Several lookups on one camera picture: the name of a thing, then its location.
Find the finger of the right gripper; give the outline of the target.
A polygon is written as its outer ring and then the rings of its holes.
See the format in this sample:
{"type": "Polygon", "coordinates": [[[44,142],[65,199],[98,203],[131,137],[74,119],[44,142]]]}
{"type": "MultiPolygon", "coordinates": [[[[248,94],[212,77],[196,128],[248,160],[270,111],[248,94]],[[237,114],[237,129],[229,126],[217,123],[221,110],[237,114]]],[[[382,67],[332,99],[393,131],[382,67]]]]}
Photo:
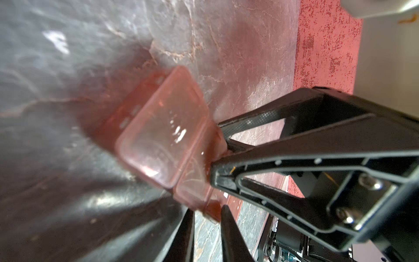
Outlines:
{"type": "Polygon", "coordinates": [[[212,184],[333,251],[419,242],[419,123],[364,114],[215,162],[212,184]]]}
{"type": "Polygon", "coordinates": [[[418,128],[419,119],[401,111],[328,87],[299,88],[259,108],[218,123],[232,151],[251,145],[232,140],[232,136],[268,123],[284,120],[281,138],[328,126],[358,116],[385,116],[418,128]]]}

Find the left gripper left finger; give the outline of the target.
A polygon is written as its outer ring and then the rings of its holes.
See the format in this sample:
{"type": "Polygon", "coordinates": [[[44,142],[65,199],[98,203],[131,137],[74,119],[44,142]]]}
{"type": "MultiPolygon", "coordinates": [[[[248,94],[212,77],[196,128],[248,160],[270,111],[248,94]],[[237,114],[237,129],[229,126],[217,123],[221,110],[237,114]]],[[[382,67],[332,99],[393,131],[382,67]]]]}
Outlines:
{"type": "Polygon", "coordinates": [[[195,214],[188,209],[176,233],[164,262],[192,262],[194,260],[195,214]]]}

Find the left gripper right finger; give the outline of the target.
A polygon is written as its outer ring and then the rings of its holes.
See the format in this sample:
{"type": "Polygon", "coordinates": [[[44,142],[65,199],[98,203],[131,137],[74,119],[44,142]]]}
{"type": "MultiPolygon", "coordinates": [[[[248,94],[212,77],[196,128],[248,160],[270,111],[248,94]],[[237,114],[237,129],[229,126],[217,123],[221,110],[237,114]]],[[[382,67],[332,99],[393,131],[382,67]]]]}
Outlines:
{"type": "Polygon", "coordinates": [[[221,209],[223,262],[254,262],[228,205],[221,209]]]}

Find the brown weekly pill organizer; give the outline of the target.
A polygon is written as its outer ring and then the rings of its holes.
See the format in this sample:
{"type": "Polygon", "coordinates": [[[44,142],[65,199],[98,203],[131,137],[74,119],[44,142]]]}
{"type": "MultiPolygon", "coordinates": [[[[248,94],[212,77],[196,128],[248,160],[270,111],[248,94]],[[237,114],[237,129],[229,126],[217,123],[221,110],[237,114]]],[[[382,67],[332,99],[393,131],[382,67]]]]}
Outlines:
{"type": "Polygon", "coordinates": [[[178,203],[215,222],[228,205],[238,218],[242,201],[211,186],[211,164],[228,147],[186,67],[151,74],[93,138],[126,169],[168,191],[178,203]]]}

